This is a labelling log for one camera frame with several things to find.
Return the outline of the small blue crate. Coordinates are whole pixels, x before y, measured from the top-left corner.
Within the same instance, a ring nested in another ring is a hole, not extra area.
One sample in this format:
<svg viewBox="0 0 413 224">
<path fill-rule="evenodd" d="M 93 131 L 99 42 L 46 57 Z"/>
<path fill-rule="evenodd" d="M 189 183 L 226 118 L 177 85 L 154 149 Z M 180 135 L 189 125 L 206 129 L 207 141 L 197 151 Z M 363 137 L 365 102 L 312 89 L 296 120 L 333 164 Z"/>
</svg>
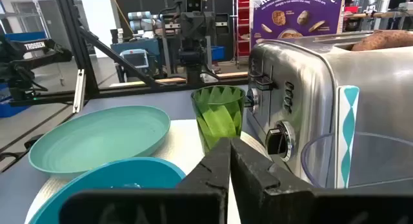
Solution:
<svg viewBox="0 0 413 224">
<path fill-rule="evenodd" d="M 212 50 L 212 60 L 219 61 L 225 58 L 225 47 L 223 46 L 213 46 Z"/>
</svg>

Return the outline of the teal green plate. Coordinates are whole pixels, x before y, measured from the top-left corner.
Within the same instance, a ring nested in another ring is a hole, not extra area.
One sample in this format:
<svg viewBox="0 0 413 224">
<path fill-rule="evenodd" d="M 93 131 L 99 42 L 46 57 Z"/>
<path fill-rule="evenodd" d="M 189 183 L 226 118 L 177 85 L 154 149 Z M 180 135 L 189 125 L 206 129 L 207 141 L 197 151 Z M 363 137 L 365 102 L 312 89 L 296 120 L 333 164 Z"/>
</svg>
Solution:
<svg viewBox="0 0 413 224">
<path fill-rule="evenodd" d="M 170 122 L 165 111 L 151 106 L 99 110 L 40 137 L 28 160 L 49 176 L 72 179 L 109 162 L 151 156 L 164 143 Z"/>
</svg>

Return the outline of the purple raisin cereal box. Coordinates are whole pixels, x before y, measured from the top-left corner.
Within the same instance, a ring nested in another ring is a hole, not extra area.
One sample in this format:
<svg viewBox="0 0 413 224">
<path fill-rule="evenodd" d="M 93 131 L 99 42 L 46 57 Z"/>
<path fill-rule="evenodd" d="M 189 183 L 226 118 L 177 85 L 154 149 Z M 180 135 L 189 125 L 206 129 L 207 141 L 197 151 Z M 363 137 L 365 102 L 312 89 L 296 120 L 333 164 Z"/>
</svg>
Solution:
<svg viewBox="0 0 413 224">
<path fill-rule="evenodd" d="M 345 0 L 250 0 L 250 46 L 264 39 L 339 34 Z"/>
</svg>

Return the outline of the blue equipment cart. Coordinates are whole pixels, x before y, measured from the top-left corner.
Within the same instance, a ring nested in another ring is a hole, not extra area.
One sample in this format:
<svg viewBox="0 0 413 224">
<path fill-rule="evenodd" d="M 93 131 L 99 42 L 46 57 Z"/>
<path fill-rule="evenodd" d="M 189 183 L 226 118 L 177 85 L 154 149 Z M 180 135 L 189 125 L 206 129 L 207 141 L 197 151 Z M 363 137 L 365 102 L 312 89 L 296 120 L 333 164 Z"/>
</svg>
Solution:
<svg viewBox="0 0 413 224">
<path fill-rule="evenodd" d="M 161 65 L 161 53 L 156 39 L 138 39 L 136 41 L 125 43 L 114 43 L 110 45 L 110 48 L 119 55 L 121 52 L 130 49 L 146 50 L 149 66 L 147 68 L 136 68 L 137 71 L 151 77 L 157 77 L 159 72 L 163 71 Z"/>
</svg>

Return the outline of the green faceted tumbler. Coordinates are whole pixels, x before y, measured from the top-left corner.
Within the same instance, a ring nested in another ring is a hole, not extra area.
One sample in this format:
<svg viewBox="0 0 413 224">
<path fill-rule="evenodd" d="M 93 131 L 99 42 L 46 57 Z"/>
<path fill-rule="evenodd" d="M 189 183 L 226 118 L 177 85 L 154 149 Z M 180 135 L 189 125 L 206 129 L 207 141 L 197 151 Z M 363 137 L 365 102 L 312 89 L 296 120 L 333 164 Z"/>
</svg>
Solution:
<svg viewBox="0 0 413 224">
<path fill-rule="evenodd" d="M 204 87 L 191 94 L 205 154 L 220 138 L 241 135 L 245 95 L 243 89 L 228 85 Z"/>
</svg>

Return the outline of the brown toast slice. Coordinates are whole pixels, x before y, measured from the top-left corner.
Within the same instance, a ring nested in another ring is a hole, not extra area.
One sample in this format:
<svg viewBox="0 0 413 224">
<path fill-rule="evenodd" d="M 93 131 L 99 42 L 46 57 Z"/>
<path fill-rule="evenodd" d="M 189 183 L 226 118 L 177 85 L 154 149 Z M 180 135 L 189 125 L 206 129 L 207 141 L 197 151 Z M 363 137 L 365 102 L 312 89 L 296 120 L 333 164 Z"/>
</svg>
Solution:
<svg viewBox="0 0 413 224">
<path fill-rule="evenodd" d="M 413 32 L 406 30 L 377 30 L 356 43 L 351 51 L 380 50 L 413 46 Z"/>
</svg>

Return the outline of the silver four-slot toaster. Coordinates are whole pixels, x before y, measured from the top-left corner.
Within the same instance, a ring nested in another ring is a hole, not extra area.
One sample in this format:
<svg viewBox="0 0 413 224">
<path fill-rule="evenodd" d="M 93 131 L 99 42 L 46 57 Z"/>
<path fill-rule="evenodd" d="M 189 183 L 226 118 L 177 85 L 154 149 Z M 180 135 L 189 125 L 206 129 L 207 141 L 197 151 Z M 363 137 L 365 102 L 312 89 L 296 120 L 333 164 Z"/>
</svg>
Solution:
<svg viewBox="0 0 413 224">
<path fill-rule="evenodd" d="M 271 158 L 309 183 L 301 152 L 335 134 L 339 87 L 359 88 L 355 134 L 413 143 L 413 46 L 351 51 L 369 35 L 262 40 L 250 53 L 247 121 Z"/>
</svg>

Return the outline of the blue storage bin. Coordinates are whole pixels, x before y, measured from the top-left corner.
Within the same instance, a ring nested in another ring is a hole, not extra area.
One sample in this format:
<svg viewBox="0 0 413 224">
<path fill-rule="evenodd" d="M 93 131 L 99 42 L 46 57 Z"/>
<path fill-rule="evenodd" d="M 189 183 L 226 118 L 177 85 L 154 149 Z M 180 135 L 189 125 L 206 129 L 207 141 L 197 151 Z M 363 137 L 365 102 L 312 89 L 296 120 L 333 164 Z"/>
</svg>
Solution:
<svg viewBox="0 0 413 224">
<path fill-rule="evenodd" d="M 12 117 L 29 108 L 29 106 L 12 107 L 11 100 L 12 96 L 7 85 L 0 83 L 0 118 Z"/>
<path fill-rule="evenodd" d="M 25 32 L 5 34 L 5 37 L 11 41 L 34 41 L 38 39 L 46 39 L 44 32 Z"/>
</svg>

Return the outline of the red shelf rack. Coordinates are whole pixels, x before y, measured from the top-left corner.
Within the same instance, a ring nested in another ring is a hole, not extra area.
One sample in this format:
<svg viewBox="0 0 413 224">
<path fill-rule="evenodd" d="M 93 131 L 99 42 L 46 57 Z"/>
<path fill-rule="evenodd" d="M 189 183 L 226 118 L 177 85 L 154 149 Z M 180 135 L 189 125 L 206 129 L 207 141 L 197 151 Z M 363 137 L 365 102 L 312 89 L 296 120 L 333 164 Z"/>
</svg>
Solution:
<svg viewBox="0 0 413 224">
<path fill-rule="evenodd" d="M 235 0 L 235 57 L 237 62 L 250 53 L 250 0 Z"/>
</svg>

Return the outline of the blue bowl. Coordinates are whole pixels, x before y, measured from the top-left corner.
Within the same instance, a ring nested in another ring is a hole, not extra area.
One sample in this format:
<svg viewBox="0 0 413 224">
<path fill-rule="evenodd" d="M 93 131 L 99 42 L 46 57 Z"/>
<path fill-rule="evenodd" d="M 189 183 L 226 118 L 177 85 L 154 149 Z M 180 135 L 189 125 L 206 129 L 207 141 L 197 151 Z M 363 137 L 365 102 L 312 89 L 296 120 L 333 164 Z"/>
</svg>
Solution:
<svg viewBox="0 0 413 224">
<path fill-rule="evenodd" d="M 173 188 L 186 174 L 160 158 L 137 157 L 104 164 L 85 172 L 48 198 L 28 224 L 59 224 L 59 211 L 72 195 L 89 189 Z"/>
</svg>

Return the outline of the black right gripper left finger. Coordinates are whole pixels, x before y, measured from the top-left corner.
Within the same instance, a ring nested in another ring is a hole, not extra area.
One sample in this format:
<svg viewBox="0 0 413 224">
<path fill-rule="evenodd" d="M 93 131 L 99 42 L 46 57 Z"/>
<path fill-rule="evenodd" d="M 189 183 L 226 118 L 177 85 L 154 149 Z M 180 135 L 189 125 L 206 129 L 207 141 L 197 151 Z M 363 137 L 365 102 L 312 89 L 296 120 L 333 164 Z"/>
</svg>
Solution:
<svg viewBox="0 0 413 224">
<path fill-rule="evenodd" d="M 84 190 L 59 212 L 59 224 L 226 224 L 231 140 L 215 147 L 175 188 Z"/>
</svg>

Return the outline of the black aluminium table frame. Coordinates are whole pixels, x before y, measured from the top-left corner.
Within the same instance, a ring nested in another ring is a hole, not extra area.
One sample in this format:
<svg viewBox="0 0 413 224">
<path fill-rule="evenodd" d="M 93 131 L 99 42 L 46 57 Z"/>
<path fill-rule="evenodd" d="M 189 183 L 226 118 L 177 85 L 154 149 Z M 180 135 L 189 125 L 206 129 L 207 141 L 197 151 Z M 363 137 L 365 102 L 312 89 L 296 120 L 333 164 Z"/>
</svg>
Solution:
<svg viewBox="0 0 413 224">
<path fill-rule="evenodd" d="M 248 82 L 247 73 L 242 72 L 241 75 L 229 76 L 228 74 L 219 74 L 218 76 L 223 76 L 215 83 L 189 83 L 184 82 L 156 82 L 154 79 L 147 77 L 143 74 L 137 74 L 137 76 L 142 79 L 143 85 L 124 85 L 120 87 L 110 87 L 110 88 L 99 88 L 97 85 L 94 68 L 90 61 L 90 56 L 88 55 L 86 49 L 85 40 L 94 44 L 98 47 L 100 51 L 106 54 L 108 57 L 114 61 L 119 61 L 120 65 L 124 65 L 126 69 L 130 66 L 127 65 L 126 61 L 117 56 L 111 49 L 104 45 L 97 37 L 90 31 L 85 30 L 80 26 L 80 22 L 76 21 L 77 11 L 74 8 L 74 0 L 57 0 L 59 11 L 63 16 L 63 22 L 68 34 L 70 46 L 72 47 L 72 53 L 77 63 L 78 69 L 85 70 L 85 92 L 82 92 L 82 98 L 85 100 L 91 99 L 103 99 L 110 97 L 122 97 L 122 96 L 133 96 L 141 94 L 153 94 L 161 92 L 177 92 L 182 90 L 194 90 L 196 88 L 201 88 L 209 85 L 246 85 Z M 41 94 L 35 96 L 34 98 L 25 98 L 21 100 L 13 100 L 11 102 L 12 106 L 25 106 L 25 105 L 44 105 L 49 103 L 65 103 L 73 101 L 75 95 L 80 95 L 76 90 L 71 90 L 68 92 L 56 92 L 49 94 Z"/>
</svg>

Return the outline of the white teach pendant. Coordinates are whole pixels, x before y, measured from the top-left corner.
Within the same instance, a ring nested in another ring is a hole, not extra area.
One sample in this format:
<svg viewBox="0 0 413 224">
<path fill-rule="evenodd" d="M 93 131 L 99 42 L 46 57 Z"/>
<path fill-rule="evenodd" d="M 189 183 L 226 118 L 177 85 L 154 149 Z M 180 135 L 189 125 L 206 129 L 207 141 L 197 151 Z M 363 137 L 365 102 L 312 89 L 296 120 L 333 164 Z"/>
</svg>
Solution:
<svg viewBox="0 0 413 224">
<path fill-rule="evenodd" d="M 146 50 L 130 49 L 120 53 L 120 56 L 136 68 L 147 68 L 149 66 Z"/>
</svg>

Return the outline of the clear glass cup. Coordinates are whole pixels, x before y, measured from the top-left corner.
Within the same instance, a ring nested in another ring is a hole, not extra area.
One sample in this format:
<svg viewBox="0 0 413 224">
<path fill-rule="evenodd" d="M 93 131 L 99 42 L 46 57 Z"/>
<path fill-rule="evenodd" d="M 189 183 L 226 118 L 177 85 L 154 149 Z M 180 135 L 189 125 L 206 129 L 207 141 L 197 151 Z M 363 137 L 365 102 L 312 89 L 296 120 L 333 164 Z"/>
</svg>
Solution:
<svg viewBox="0 0 413 224">
<path fill-rule="evenodd" d="M 335 134 L 309 141 L 301 152 L 301 166 L 310 183 L 334 188 Z M 354 135 L 348 188 L 413 193 L 413 143 L 379 134 Z"/>
</svg>

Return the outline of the silver metal bracket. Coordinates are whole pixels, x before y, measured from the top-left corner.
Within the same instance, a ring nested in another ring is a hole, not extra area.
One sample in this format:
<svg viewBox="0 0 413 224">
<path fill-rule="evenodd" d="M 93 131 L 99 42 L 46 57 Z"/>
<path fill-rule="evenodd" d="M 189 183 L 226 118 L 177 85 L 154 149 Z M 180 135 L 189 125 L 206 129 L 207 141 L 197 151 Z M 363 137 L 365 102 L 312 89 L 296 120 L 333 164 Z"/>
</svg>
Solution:
<svg viewBox="0 0 413 224">
<path fill-rule="evenodd" d="M 84 106 L 85 100 L 85 87 L 86 87 L 86 74 L 84 69 L 77 71 L 76 89 L 74 94 L 73 109 L 74 114 L 79 113 Z"/>
</svg>

